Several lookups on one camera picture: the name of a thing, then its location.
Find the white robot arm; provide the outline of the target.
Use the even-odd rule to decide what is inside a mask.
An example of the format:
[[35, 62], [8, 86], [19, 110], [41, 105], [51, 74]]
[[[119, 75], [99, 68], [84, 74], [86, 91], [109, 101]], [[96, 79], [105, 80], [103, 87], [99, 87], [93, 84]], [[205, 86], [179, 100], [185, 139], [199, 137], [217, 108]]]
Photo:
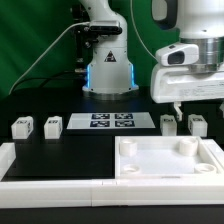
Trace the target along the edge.
[[[86, 96], [117, 100], [138, 90], [127, 56], [127, 22], [108, 0], [79, 0], [90, 23], [93, 59]], [[152, 0], [152, 18], [164, 30], [179, 29], [178, 42], [159, 49], [150, 95], [157, 103], [224, 99], [224, 0]]]

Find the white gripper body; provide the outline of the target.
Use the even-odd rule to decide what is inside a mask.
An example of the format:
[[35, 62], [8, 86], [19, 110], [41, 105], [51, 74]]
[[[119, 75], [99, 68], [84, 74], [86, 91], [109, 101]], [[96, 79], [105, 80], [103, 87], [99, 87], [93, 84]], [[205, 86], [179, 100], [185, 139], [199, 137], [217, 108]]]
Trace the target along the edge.
[[192, 73], [188, 66], [152, 71], [150, 94], [156, 103], [173, 103], [224, 98], [224, 65], [213, 73]]

